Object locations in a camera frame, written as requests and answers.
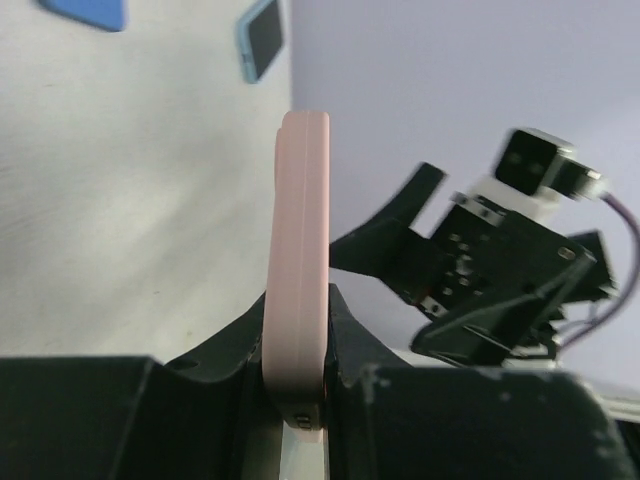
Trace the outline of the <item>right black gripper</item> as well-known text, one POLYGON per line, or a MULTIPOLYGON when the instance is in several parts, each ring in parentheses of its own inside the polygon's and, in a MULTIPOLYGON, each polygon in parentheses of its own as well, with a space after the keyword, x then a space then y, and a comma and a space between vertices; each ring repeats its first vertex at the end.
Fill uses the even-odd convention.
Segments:
POLYGON ((431 239, 420 235, 411 225, 444 178, 419 164, 376 214, 331 242, 330 267, 376 278, 409 305, 421 302, 431 322, 411 341, 416 354, 458 367, 553 361, 548 323, 595 264, 593 254, 462 193, 431 239))

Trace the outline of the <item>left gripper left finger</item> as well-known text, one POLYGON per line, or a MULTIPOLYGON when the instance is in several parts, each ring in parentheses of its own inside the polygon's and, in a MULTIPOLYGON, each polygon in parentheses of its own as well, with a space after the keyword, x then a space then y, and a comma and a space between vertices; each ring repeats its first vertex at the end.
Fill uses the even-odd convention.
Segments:
POLYGON ((275 479, 280 418, 260 366, 264 304, 167 364, 1 362, 5 479, 275 479))

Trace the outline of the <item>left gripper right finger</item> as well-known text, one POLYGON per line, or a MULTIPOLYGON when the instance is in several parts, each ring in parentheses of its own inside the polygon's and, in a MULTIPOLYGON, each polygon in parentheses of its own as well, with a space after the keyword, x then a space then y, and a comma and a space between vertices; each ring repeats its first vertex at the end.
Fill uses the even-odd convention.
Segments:
POLYGON ((414 367, 329 289, 332 479, 631 479, 596 396, 561 372, 414 367))

